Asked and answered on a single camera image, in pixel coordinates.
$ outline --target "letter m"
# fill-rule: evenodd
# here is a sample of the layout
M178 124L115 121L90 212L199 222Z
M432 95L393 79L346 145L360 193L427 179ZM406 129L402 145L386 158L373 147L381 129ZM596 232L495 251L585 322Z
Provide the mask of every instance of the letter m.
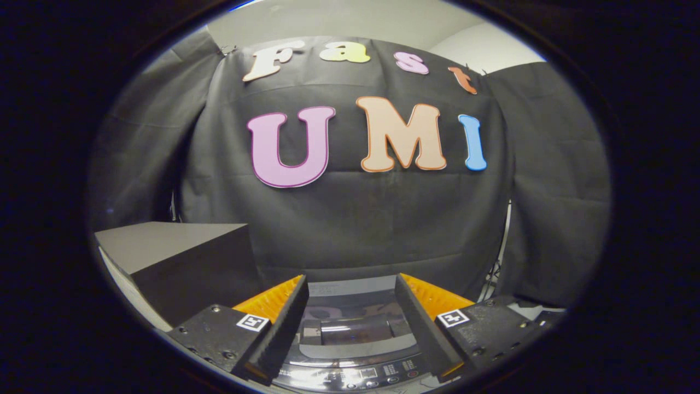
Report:
M387 154L387 141L401 166L408 168L420 144L416 166L422 170L441 170L447 166L440 146L438 117L440 111L427 104L417 104L406 124L396 108L383 97L360 97L358 107L367 114L367 140L369 152L362 160L362 168L368 172L389 171L394 160Z

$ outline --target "black box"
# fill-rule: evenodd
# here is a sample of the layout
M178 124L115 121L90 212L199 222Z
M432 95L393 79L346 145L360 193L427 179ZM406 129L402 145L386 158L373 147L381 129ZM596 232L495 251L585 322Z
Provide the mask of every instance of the black box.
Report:
M212 304L233 307L263 290L246 224L148 222L95 236L172 326Z

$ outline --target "pink letter u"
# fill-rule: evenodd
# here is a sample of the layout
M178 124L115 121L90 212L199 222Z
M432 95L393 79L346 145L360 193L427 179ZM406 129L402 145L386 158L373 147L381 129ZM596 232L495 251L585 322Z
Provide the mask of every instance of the pink letter u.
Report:
M335 116L333 107L310 107L299 111L307 124L307 158L299 165L284 165L279 158L279 128L287 115L265 114L252 118L248 129L253 133L253 171L263 183L273 187L299 187L318 179L328 165L328 120Z

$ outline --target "black fabric backdrop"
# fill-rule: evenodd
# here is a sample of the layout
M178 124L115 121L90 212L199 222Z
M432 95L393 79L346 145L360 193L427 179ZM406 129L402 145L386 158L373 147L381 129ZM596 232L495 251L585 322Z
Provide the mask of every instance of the black fabric backdrop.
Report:
M241 81L253 52L296 39L305 47L278 73ZM372 59L322 60L319 52L333 41L362 43ZM417 54L430 73L403 71L396 51ZM594 122L548 64L488 76L462 67L477 95L460 87L452 66L460 65L357 37L289 38L224 57L200 30L138 76L105 121L90 178L94 229L170 220L176 191L183 222L250 224L265 287L301 272L312 281L405 272L476 299L512 198L499 291L569 305L602 249L609 211ZM387 98L404 120L418 103L437 107L447 167L362 170L367 123L355 100L366 95ZM287 114L280 157L295 165L306 156L306 125L296 114L321 105L336 109L325 173L300 188L263 184L253 174L247 122ZM484 171L464 165L459 114L481 122Z

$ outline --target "yellow letter a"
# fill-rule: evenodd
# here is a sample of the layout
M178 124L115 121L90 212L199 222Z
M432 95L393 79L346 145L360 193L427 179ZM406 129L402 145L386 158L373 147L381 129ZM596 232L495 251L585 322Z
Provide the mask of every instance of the yellow letter a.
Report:
M318 55L323 60L331 62L342 62L347 60L353 63L364 63L370 60L367 56L367 48L356 42L333 42L325 46L328 49L321 51Z

